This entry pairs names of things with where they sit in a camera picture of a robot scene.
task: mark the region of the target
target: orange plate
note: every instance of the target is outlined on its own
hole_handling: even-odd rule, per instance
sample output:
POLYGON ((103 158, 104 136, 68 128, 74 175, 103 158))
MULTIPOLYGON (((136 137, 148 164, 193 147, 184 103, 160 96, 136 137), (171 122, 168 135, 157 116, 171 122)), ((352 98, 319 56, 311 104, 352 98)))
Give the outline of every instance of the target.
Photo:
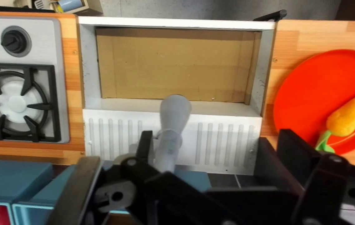
MULTIPOLYGON (((301 63, 290 73, 276 95, 273 118, 277 130, 290 128, 315 146, 326 119, 355 97, 355 51, 333 50, 301 63)), ((336 154, 355 149, 355 132, 329 138, 336 154)))

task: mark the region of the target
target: stove knob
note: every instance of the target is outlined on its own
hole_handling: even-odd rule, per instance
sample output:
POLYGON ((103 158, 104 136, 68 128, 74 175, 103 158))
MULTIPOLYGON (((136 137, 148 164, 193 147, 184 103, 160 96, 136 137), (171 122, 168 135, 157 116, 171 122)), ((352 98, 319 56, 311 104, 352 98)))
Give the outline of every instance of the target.
POLYGON ((1 45, 7 53, 14 57, 23 57, 31 49, 31 40, 27 32, 21 27, 11 26, 3 31, 1 45))
POLYGON ((3 34, 1 45, 12 53, 22 53, 27 48, 26 37, 18 30, 3 34))

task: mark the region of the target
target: white burner cap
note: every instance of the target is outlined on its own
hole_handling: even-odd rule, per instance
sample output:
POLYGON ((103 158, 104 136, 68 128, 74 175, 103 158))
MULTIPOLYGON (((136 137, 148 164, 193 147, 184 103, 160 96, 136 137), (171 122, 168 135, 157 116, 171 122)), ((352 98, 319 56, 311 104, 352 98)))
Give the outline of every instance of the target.
POLYGON ((37 120, 43 114, 42 110, 27 108, 29 104, 42 103, 39 92, 32 88, 24 96, 20 95, 23 81, 10 81, 1 87, 0 112, 15 123, 26 123, 24 116, 37 120))

